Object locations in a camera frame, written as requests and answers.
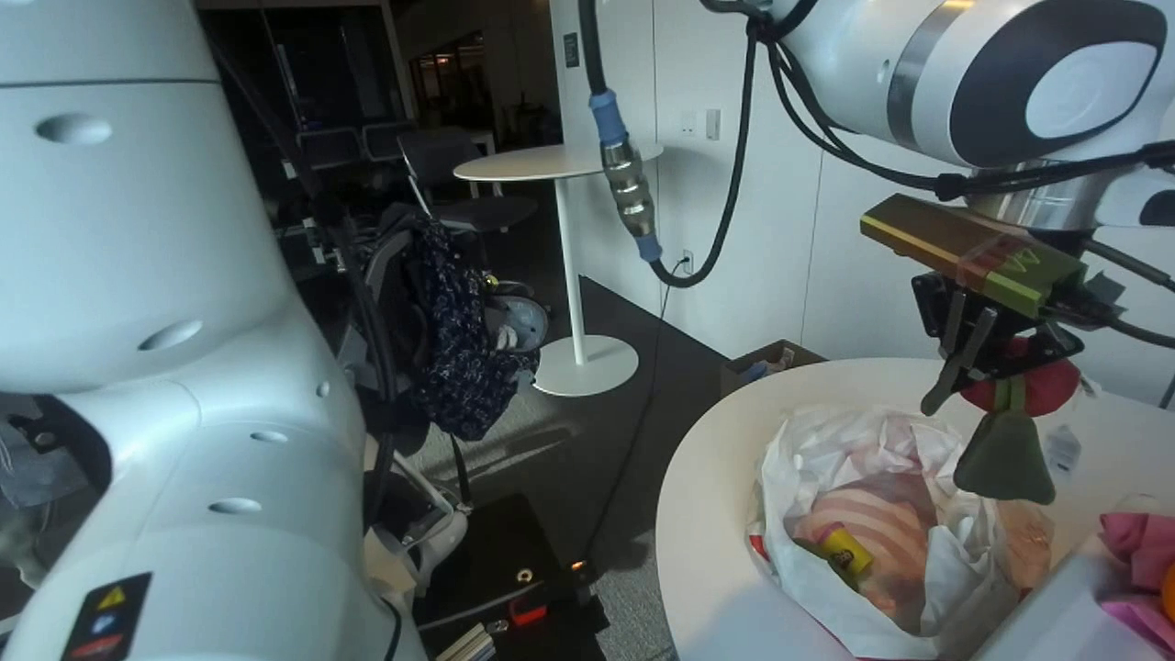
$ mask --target white table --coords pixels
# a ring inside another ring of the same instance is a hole
[[[567,310],[574,320],[574,340],[545,345],[535,390],[550,397],[595,397],[627,384],[638,367],[638,358],[627,341],[607,336],[585,336],[585,298],[576,249],[571,237],[567,215],[567,185],[574,178],[600,173],[595,147],[533,147],[533,151],[505,151],[494,157],[474,157],[457,168],[460,182],[474,185],[533,185],[556,182],[556,209],[558,209],[558,247],[563,247],[563,278],[567,278]]]
[[[850,657],[746,550],[746,528],[762,510],[762,461],[792,409],[918,413],[935,372],[935,360],[820,363],[753,384],[698,419],[672,457],[656,507],[656,584],[684,661]],[[971,430],[982,416],[951,397],[935,419]],[[1175,499],[1170,413],[1079,392],[1039,419],[1044,439],[1057,427],[1083,445],[1052,507],[1057,559],[1095,532],[1102,510],[1131,495]]]

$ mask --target chair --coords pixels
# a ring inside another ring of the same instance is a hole
[[[397,135],[416,203],[451,237],[495,237],[535,216],[535,207],[451,203],[460,192],[451,168],[478,157],[462,128],[413,128]]]

